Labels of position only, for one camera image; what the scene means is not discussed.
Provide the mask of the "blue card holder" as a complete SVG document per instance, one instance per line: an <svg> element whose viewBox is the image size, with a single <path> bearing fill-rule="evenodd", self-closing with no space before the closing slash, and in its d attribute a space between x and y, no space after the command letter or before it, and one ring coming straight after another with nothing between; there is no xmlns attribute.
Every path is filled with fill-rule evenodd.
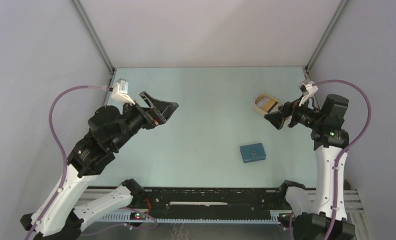
<svg viewBox="0 0 396 240"><path fill-rule="evenodd" d="M242 145L239 147L243 162L251 163L266 159L266 153L262 143Z"/></svg>

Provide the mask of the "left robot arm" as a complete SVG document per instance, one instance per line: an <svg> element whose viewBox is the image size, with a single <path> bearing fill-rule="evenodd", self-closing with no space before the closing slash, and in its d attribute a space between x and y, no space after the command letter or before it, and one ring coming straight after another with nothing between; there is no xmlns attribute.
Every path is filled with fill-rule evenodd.
<svg viewBox="0 0 396 240"><path fill-rule="evenodd" d="M139 130L163 125L178 108L175 102L140 93L146 107L125 103L119 110L113 105L97 109L89 119L89 131L66 157L65 171L54 193L34 213L21 217L28 233L38 240L75 240L93 222L123 207L138 208L144 201L144 189L134 180L123 181L105 196L78 205L77 202L114 159L115 155Z"/></svg>

